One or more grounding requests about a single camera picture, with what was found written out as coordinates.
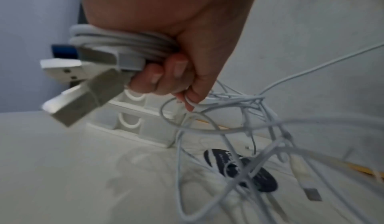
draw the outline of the human hand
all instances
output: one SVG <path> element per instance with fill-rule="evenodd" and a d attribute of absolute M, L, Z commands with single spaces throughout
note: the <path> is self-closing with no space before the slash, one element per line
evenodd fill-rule
<path fill-rule="evenodd" d="M 140 93 L 172 93 L 202 101 L 214 85 L 242 32 L 253 0 L 82 0 L 97 27 L 153 31 L 173 37 L 180 52 L 162 65 L 148 64 L 130 82 Z M 193 107 L 187 102 L 187 110 Z"/>

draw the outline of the white plastic box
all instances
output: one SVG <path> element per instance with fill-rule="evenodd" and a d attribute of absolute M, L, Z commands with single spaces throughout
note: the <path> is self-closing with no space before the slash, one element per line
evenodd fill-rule
<path fill-rule="evenodd" d="M 159 107 L 171 96 L 135 95 L 125 91 L 90 117 L 93 128 L 160 147 L 169 147 L 176 137 L 176 128 L 160 118 Z M 181 102 L 171 103 L 164 111 L 166 118 L 179 124 L 185 117 Z"/>

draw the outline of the table surface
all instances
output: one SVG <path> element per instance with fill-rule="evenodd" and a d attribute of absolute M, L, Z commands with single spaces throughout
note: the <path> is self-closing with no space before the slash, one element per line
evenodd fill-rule
<path fill-rule="evenodd" d="M 0 136 L 0 223 L 180 223 L 174 197 L 175 148 L 129 141 L 85 122 L 67 129 L 43 112 L 0 114 Z M 265 145 L 268 140 L 258 138 L 257 142 Z M 245 145 L 236 142 L 238 150 L 246 153 Z M 187 138 L 186 148 L 195 155 L 207 147 L 224 148 L 215 137 Z M 190 165 L 186 163 L 183 170 L 184 204 L 189 213 L 224 187 Z M 326 192 L 322 192 L 326 201 L 309 202 L 284 166 L 274 162 L 267 166 L 279 184 L 273 196 L 291 222 L 354 221 L 334 207 L 334 199 Z M 382 202 L 361 194 L 353 183 L 340 183 L 369 215 L 384 220 Z M 278 208 L 269 202 L 268 206 L 283 223 Z M 205 223 L 259 221 L 249 203 L 232 194 Z"/>

